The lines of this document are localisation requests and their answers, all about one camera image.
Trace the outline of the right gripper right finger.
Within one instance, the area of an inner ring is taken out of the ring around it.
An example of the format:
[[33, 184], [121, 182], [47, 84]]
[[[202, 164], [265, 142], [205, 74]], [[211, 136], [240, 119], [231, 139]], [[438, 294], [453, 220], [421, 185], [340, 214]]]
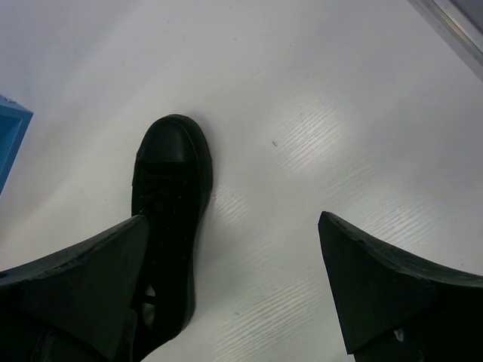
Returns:
[[482, 277], [423, 259], [333, 213], [318, 222], [346, 352], [356, 361], [480, 361]]

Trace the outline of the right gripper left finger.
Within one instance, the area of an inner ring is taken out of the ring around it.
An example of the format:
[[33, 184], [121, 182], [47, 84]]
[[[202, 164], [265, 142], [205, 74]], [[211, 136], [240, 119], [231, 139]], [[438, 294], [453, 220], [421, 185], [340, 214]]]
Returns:
[[148, 241], [135, 216], [1, 273], [3, 361], [130, 361], [131, 306]]

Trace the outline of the black slip-on shoe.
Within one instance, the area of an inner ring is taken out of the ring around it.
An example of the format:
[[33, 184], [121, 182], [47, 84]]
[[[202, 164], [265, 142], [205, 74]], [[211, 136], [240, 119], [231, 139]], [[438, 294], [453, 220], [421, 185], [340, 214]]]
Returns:
[[195, 311], [194, 252], [213, 188], [208, 142], [198, 124], [168, 115], [146, 132], [134, 164], [132, 216], [149, 226], [133, 298], [139, 319], [133, 359], [178, 336]]

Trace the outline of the blue shoe shelf frame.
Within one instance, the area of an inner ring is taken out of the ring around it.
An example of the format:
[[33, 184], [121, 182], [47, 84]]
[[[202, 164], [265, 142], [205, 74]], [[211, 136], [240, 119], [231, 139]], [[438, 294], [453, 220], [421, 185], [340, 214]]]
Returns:
[[14, 160], [25, 137], [33, 112], [1, 95], [0, 190], [3, 191]]

